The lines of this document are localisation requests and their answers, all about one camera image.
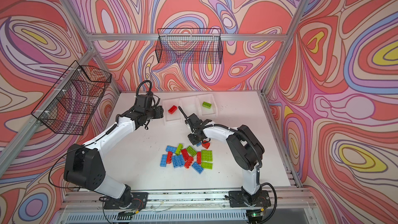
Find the small red lego brick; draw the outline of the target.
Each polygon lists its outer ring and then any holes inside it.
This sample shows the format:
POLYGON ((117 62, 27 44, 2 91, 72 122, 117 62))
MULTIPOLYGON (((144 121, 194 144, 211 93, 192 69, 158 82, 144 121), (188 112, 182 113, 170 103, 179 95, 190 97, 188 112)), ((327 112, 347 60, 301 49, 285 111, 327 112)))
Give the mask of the small red lego brick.
POLYGON ((202 143, 202 147, 204 147, 205 149, 209 149, 209 147, 210 147, 210 142, 203 142, 203 143, 202 143))

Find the green lego brick narrow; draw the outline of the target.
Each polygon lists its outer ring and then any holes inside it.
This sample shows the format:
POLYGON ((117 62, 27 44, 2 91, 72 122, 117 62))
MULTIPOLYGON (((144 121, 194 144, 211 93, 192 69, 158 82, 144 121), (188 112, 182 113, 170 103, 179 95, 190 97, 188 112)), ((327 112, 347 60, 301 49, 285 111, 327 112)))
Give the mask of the green lego brick narrow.
POLYGON ((180 154, 181 154, 181 151, 183 150, 183 144, 179 144, 178 146, 177 146, 177 149, 176 149, 176 152, 175 152, 175 154, 177 155, 177 156, 179 156, 180 154))

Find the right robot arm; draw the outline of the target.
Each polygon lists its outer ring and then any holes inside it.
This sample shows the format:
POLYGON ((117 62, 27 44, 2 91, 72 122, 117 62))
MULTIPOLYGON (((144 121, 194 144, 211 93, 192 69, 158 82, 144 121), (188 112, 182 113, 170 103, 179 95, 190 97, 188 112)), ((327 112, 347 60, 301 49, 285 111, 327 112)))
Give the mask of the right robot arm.
POLYGON ((196 145, 204 141, 225 142, 235 160, 243 170, 242 191, 248 196, 256 196, 261 191, 260 169, 264 147, 246 125, 230 128, 209 119, 201 120, 196 114, 187 116, 181 107, 178 108, 191 133, 189 141, 196 145))

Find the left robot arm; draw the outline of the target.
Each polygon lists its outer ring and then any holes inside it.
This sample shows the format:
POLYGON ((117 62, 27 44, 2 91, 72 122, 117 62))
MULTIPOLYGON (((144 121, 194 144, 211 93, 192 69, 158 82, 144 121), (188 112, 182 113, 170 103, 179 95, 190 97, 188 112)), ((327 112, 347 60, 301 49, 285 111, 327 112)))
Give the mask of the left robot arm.
POLYGON ((132 201, 131 188, 106 173, 103 158, 124 138, 140 127, 148 129, 152 119, 163 118, 164 110, 154 99, 152 82, 145 80, 135 93, 134 105, 117 115, 116 122, 82 145, 72 145, 66 153, 64 180, 81 188, 121 201, 132 201))

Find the middle white bin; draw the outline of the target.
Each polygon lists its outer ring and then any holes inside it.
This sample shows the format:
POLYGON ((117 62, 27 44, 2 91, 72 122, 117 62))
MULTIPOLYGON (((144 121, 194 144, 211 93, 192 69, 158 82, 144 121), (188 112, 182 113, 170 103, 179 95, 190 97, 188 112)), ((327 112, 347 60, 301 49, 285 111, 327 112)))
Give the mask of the middle white bin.
POLYGON ((197 98, 195 96, 181 97, 179 99, 179 106, 187 117, 192 114, 199 115, 199 109, 197 106, 197 98))

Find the white bin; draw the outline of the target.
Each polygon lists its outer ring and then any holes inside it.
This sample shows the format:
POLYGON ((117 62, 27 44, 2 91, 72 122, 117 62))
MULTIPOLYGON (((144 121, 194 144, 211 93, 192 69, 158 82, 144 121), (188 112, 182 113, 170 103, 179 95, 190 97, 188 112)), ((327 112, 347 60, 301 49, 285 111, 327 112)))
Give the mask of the white bin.
POLYGON ((218 108, 213 94, 200 94, 196 96, 199 114, 202 117, 217 117, 218 108))
POLYGON ((187 117, 192 114, 199 115, 199 109, 197 106, 197 98, 195 96, 181 97, 179 99, 179 106, 187 117))
POLYGON ((178 98, 162 100, 165 125, 177 124, 181 121, 181 114, 178 109, 179 103, 180 101, 178 98))

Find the left white bin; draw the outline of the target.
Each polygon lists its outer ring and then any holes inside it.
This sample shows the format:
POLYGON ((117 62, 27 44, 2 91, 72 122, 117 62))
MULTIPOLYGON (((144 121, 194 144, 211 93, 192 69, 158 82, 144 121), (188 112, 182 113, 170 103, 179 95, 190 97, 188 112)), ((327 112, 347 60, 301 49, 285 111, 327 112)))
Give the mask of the left white bin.
POLYGON ((180 101, 178 98, 162 100, 165 125, 177 124, 181 121, 181 114, 178 109, 179 103, 180 101))

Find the green lego brick tilted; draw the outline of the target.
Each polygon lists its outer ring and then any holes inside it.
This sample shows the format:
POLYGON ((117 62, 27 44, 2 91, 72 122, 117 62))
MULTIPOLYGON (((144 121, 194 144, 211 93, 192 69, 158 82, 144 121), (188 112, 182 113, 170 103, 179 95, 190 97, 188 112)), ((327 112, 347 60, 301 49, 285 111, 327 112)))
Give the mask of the green lego brick tilted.
POLYGON ((196 156, 196 154, 198 153, 193 147, 191 147, 191 146, 188 146, 187 148, 186 148, 186 151, 188 152, 188 154, 190 155, 190 156, 192 156, 192 157, 195 157, 196 156))

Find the right white bin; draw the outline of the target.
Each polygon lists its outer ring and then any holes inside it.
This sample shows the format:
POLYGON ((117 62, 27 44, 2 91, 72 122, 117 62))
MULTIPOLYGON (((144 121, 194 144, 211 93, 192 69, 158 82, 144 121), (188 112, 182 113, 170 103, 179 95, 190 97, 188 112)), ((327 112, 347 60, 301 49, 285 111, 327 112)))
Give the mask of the right white bin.
POLYGON ((202 117, 217 117, 218 108, 213 94, 200 94, 196 96, 199 114, 202 117))

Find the red lego brick upright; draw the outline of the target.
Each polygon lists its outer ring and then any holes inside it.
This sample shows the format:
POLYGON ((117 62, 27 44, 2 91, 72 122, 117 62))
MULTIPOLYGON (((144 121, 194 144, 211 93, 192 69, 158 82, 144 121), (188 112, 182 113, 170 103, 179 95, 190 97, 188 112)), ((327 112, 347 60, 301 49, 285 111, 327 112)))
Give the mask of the red lego brick upright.
POLYGON ((202 153, 200 151, 197 153, 197 164, 202 164, 202 153))

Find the large green lego brick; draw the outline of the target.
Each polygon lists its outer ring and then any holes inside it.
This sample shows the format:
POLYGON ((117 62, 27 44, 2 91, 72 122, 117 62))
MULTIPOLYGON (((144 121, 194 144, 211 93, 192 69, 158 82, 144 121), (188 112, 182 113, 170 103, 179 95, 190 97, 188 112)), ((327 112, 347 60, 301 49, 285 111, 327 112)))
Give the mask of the large green lego brick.
POLYGON ((201 151, 201 159, 205 162, 213 162, 213 156, 211 150, 202 150, 201 151))

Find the green lego brick bottom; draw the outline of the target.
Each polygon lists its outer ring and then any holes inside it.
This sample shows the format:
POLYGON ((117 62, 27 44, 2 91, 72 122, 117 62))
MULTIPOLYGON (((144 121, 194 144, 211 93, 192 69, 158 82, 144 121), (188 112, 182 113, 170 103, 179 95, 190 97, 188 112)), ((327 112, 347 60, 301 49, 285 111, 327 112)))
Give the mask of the green lego brick bottom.
POLYGON ((213 164, 212 164, 211 162, 205 162, 205 161, 203 161, 203 162, 201 163, 201 167, 202 167, 203 169, 212 170, 213 164))

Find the blue lego brick bottom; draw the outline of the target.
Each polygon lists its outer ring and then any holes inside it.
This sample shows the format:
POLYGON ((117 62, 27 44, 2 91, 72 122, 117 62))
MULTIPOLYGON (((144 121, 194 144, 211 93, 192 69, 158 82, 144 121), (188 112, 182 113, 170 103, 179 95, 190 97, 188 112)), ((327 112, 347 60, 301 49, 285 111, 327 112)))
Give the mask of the blue lego brick bottom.
POLYGON ((198 172, 199 174, 202 174, 202 172, 204 171, 204 169, 203 169, 197 162, 194 162, 194 163, 191 165, 191 167, 192 167, 196 172, 198 172))

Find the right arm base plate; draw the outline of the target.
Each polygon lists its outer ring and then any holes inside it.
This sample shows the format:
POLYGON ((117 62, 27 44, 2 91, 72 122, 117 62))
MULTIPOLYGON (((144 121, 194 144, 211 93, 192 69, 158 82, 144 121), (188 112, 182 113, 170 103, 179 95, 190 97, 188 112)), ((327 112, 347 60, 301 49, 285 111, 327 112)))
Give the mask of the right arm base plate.
POLYGON ((225 195, 230 202, 230 207, 270 207, 271 200, 267 191, 258 190, 254 195, 250 195, 245 190, 229 191, 225 195))

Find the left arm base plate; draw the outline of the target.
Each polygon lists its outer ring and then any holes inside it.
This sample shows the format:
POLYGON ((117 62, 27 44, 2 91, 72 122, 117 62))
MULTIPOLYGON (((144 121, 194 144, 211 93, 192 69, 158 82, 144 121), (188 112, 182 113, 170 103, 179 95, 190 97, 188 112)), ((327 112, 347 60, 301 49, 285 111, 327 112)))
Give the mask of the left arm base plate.
POLYGON ((135 209, 141 210, 146 208, 149 193, 147 192, 131 192, 129 197, 122 196, 120 199, 106 197, 104 209, 135 209))

